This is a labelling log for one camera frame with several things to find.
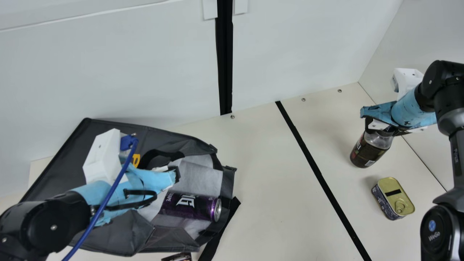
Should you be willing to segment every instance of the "clear bottle top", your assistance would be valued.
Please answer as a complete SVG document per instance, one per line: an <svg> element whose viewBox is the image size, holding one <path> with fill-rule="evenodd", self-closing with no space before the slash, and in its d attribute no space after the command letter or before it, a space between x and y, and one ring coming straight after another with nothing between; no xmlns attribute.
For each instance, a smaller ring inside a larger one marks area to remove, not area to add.
<svg viewBox="0 0 464 261"><path fill-rule="evenodd" d="M364 139L367 143L371 144L374 147L379 149L387 150L390 148L393 142L393 136L389 136L390 134L386 133L387 136L382 136L378 132L367 133L364 132Z"/></svg>

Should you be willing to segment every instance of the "yellow object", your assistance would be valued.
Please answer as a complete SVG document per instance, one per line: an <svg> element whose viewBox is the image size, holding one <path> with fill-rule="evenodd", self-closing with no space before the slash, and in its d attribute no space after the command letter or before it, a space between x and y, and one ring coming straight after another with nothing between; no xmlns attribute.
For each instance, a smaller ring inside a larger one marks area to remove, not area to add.
<svg viewBox="0 0 464 261"><path fill-rule="evenodd" d="M137 168L140 163L140 154L134 154L132 156L132 165Z"/></svg>

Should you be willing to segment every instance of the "blue cable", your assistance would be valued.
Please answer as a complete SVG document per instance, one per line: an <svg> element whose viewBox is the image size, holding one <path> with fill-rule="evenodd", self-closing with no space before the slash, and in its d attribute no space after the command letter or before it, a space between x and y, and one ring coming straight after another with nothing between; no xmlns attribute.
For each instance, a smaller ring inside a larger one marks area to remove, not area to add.
<svg viewBox="0 0 464 261"><path fill-rule="evenodd" d="M92 218L92 221L90 222L89 226L85 230L84 234L82 234L81 238L79 241L76 243L76 245L69 251L69 253L62 259L62 261L68 261L75 253L76 251L82 246L84 243L84 240L89 236L90 232L94 228L95 224L98 221L98 218L102 214L102 212L105 210L106 205L110 201L111 196L116 190L116 187L118 186L119 182L121 181L121 178L123 177L124 173L126 173L127 167L129 167L129 163L132 161L132 156L135 153L135 149L137 148L137 145L139 143L139 140L137 138L132 137L132 148L130 150L129 155L127 156L126 161L124 162L124 165L121 168L121 171L119 172L119 175L117 176L115 182L113 183L113 186L111 186L108 194L106 195L106 198L103 200L103 202L100 204L100 207L98 208L97 212Z"/></svg>

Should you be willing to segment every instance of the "dark bottle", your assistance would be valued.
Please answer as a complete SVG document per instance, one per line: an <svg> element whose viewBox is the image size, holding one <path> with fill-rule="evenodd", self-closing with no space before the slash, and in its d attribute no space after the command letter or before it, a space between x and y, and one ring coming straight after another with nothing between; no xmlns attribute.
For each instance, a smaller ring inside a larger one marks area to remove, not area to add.
<svg viewBox="0 0 464 261"><path fill-rule="evenodd" d="M393 132L365 131L354 145L349 158L356 167L367 168L385 154L392 145L392 141Z"/></svg>

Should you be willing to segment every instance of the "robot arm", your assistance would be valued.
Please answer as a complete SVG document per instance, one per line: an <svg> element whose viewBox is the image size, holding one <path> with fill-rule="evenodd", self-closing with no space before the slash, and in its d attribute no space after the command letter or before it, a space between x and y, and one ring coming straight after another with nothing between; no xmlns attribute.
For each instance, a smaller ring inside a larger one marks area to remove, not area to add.
<svg viewBox="0 0 464 261"><path fill-rule="evenodd" d="M122 169L132 139L116 129L98 135L83 166L86 185L6 210L0 216L0 260L44 261L49 253L63 250L76 234L93 228L91 220L96 222L95 227L108 224L131 209L148 206L157 194L179 181L175 167L156 172L129 164ZM125 173L125 181L117 184L108 205L102 206L101 215L94 221L92 217L110 195L110 183L118 172Z"/></svg>
<svg viewBox="0 0 464 261"><path fill-rule="evenodd" d="M394 128L404 135L437 123L449 137L454 188L437 197L437 204L425 215L420 226L423 261L464 259L464 64L435 61L416 87L405 90L407 71L396 74L398 101L361 109L361 117L372 121L367 128ZM417 72L410 72L417 77Z"/></svg>

